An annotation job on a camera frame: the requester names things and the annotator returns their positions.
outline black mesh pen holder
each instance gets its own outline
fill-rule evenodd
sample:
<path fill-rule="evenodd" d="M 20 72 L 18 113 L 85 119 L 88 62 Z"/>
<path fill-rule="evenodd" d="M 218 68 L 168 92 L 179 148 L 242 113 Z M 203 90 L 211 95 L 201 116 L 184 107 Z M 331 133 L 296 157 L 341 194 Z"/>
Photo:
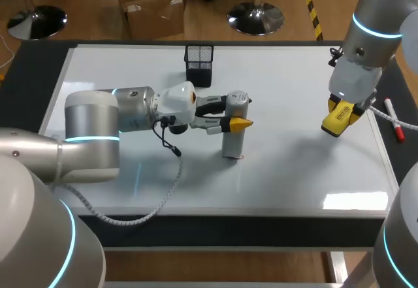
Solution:
<path fill-rule="evenodd" d="M 213 45 L 186 45 L 185 76 L 195 87 L 209 88 L 212 84 Z"/>

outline white table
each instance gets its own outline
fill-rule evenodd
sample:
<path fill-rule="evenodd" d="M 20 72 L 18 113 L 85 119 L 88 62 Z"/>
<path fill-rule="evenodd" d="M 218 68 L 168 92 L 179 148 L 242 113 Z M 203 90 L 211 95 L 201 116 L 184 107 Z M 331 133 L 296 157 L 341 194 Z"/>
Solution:
<path fill-rule="evenodd" d="M 65 137 L 64 103 L 85 89 L 185 80 L 182 46 L 84 46 L 71 51 L 41 132 Z M 169 140 L 184 154 L 184 177 L 161 215 L 385 217 L 398 189 L 373 114 L 340 138 L 320 126 L 327 115 L 329 47 L 228 47 L 214 52 L 212 87 L 197 94 L 249 93 L 244 159 L 220 156 L 221 135 L 188 130 Z M 151 131 L 121 134 L 121 174 L 77 185 L 105 214 L 147 214 L 164 197 L 178 161 Z M 57 190 L 76 214 L 88 211 Z"/>

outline floor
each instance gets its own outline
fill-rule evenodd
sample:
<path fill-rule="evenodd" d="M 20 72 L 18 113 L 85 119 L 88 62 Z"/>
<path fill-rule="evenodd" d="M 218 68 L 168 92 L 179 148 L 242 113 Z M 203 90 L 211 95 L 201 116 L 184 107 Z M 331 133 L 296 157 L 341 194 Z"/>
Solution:
<path fill-rule="evenodd" d="M 264 0 L 279 6 L 285 16 L 283 28 L 265 37 L 237 33 L 226 23 L 233 5 L 249 0 L 189 0 L 185 9 L 185 32 L 162 40 L 315 40 L 305 0 Z M 343 40 L 358 0 L 313 0 L 325 40 Z M 66 11 L 68 26 L 53 39 L 128 39 L 118 0 L 34 0 Z M 7 34 L 7 20 L 21 8 L 18 0 L 0 0 L 0 35 L 15 52 L 20 41 Z M 406 66 L 402 51 L 397 58 L 418 104 L 418 76 Z M 8 52 L 0 44 L 0 61 Z M 0 69 L 6 73 L 8 67 Z M 350 272 L 362 252 L 346 253 Z M 109 281 L 330 281 L 324 253 L 301 252 L 107 252 Z"/>

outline hazard tape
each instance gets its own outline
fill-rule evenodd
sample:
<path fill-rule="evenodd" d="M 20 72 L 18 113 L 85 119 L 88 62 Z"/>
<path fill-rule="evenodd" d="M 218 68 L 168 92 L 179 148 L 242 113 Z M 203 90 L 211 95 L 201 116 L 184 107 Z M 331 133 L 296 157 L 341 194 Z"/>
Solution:
<path fill-rule="evenodd" d="M 311 16 L 313 28 L 315 29 L 316 41 L 323 41 L 324 38 L 322 36 L 322 29 L 321 25 L 319 24 L 318 15 L 314 7 L 314 2 L 312 0 L 306 0 L 306 4 L 309 9 L 309 14 Z"/>

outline chair leg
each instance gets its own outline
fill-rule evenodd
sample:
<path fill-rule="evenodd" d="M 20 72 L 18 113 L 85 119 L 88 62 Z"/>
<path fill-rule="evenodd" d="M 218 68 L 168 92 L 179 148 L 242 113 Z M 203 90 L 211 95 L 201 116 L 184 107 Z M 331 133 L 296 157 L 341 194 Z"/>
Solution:
<path fill-rule="evenodd" d="M 25 10 L 8 21 L 8 33 L 20 40 L 39 40 L 55 35 L 67 24 L 67 15 L 54 6 L 35 6 L 33 0 L 22 0 Z"/>
<path fill-rule="evenodd" d="M 267 35 L 280 29 L 285 18 L 280 8 L 262 0 L 241 3 L 228 13 L 228 24 L 247 35 Z"/>

